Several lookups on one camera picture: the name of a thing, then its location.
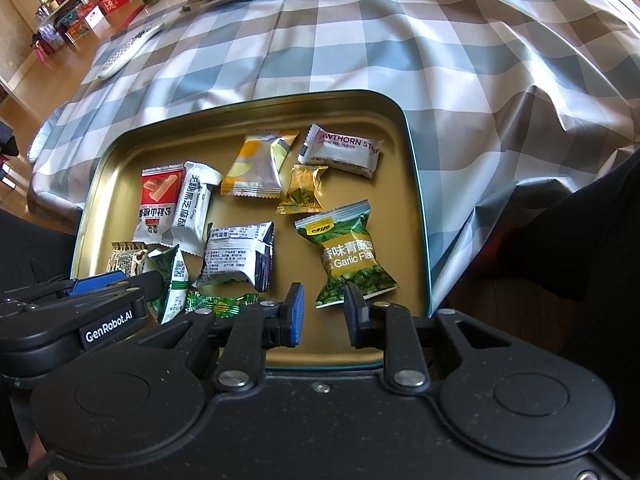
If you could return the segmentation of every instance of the remote control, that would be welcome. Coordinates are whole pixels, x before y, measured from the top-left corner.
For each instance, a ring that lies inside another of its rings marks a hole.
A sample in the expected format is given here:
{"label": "remote control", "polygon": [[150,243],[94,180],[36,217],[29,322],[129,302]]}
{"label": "remote control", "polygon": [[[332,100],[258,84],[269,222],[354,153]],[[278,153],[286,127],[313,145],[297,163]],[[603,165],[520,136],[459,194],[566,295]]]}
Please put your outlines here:
{"label": "remote control", "polygon": [[147,40],[160,32],[163,26],[163,22],[153,23],[142,29],[133,38],[127,41],[127,43],[121,46],[104,63],[104,65],[100,69],[100,72],[98,72],[97,79],[100,81],[104,81],[105,79],[110,78],[112,75],[118,72],[118,70],[123,68],[129,61],[131,61],[131,59],[133,59],[133,57],[138,53],[138,51],[147,42]]}

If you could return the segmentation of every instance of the candy wrapper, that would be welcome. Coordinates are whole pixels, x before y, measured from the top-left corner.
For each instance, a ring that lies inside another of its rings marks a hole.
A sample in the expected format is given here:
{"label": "candy wrapper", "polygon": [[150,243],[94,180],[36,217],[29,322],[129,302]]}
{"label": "candy wrapper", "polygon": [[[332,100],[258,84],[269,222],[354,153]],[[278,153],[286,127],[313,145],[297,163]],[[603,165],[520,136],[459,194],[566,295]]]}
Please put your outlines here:
{"label": "candy wrapper", "polygon": [[249,282],[268,290],[273,267],[273,222],[213,228],[209,224],[202,270],[193,286]]}
{"label": "candy wrapper", "polygon": [[183,173],[181,164],[142,171],[142,200],[134,242],[160,243],[174,220]]}
{"label": "candy wrapper", "polygon": [[276,208],[279,214],[317,213],[322,211],[318,200],[320,177],[327,166],[306,166],[294,164],[291,170],[289,190]]}
{"label": "candy wrapper", "polygon": [[112,242],[106,272],[121,270],[127,276],[142,272],[148,249],[141,242]]}
{"label": "candy wrapper", "polygon": [[158,323],[166,323],[184,310],[187,299],[189,275],[180,247],[150,252],[146,257],[143,272],[149,270],[159,271],[164,279],[164,290],[159,298],[151,301],[151,307],[158,315]]}
{"label": "candy wrapper", "polygon": [[316,298],[316,308],[344,301],[344,285],[355,283],[365,300],[398,288],[398,284],[376,261],[367,221],[368,200],[309,216],[295,223],[307,240],[322,247],[326,285]]}
{"label": "candy wrapper", "polygon": [[244,306],[260,301],[257,294],[245,294],[239,298],[217,298],[215,296],[204,296],[197,290],[187,292],[186,312],[193,312],[197,308],[210,308],[217,317],[233,317],[240,314],[240,309]]}
{"label": "candy wrapper", "polygon": [[180,250],[202,257],[204,252],[204,224],[214,186],[219,186],[222,175],[206,164],[184,163],[184,181],[178,196],[177,209],[170,229],[162,233],[160,243],[169,247],[180,245]]}
{"label": "candy wrapper", "polygon": [[331,134],[313,124],[298,155],[300,164],[326,164],[371,178],[378,165],[382,140]]}
{"label": "candy wrapper", "polygon": [[280,168],[298,133],[267,130],[247,136],[222,181],[220,194],[280,198]]}

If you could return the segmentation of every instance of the plaid tablecloth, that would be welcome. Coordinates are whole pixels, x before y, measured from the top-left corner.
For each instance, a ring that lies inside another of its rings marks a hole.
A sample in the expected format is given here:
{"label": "plaid tablecloth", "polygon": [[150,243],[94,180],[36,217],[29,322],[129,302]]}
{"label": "plaid tablecloth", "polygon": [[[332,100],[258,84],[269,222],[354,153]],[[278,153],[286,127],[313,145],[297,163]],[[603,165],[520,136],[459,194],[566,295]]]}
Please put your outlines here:
{"label": "plaid tablecloth", "polygon": [[[437,305],[511,196],[546,205],[635,148],[637,12],[617,0],[245,0],[186,15],[164,8],[100,47],[78,93],[50,120],[32,192],[77,218],[98,158],[127,130],[281,94],[375,90],[408,118]],[[108,84],[96,83],[111,53],[159,18],[166,30]]]}

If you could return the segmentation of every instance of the metal screw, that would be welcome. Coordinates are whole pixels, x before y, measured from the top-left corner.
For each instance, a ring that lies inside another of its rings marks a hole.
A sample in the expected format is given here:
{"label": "metal screw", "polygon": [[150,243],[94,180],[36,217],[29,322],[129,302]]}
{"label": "metal screw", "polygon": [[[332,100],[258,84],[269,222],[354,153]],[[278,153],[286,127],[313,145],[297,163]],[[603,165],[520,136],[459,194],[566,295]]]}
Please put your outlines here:
{"label": "metal screw", "polygon": [[394,374],[394,381],[407,388],[422,386],[426,380],[427,377],[418,370],[400,370]]}
{"label": "metal screw", "polygon": [[331,391],[331,386],[324,383],[315,382],[311,385],[313,390],[319,394],[328,394]]}
{"label": "metal screw", "polygon": [[240,388],[249,382],[249,375],[242,370],[226,370],[218,376],[218,382],[229,388]]}

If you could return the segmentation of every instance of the green snack bag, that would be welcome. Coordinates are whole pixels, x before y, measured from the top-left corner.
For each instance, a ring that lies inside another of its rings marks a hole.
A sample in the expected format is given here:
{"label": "green snack bag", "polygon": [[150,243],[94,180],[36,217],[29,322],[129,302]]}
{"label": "green snack bag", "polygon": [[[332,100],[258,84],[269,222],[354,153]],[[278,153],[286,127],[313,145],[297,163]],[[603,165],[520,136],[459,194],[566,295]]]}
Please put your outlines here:
{"label": "green snack bag", "polygon": [[164,279],[164,290],[159,298],[151,301],[151,307],[158,314],[158,323],[166,323],[184,310],[187,298],[189,275],[180,247],[149,253],[143,272],[148,270],[157,270]]}
{"label": "green snack bag", "polygon": [[376,261],[367,220],[368,200],[298,220],[296,230],[322,247],[322,264],[328,280],[316,298],[316,308],[344,301],[344,285],[355,283],[367,300],[398,288]]}
{"label": "green snack bag", "polygon": [[210,308],[217,317],[233,317],[240,314],[240,309],[260,301],[258,294],[245,294],[239,298],[217,298],[215,296],[205,296],[197,290],[187,292],[186,312],[193,312],[197,308]]}

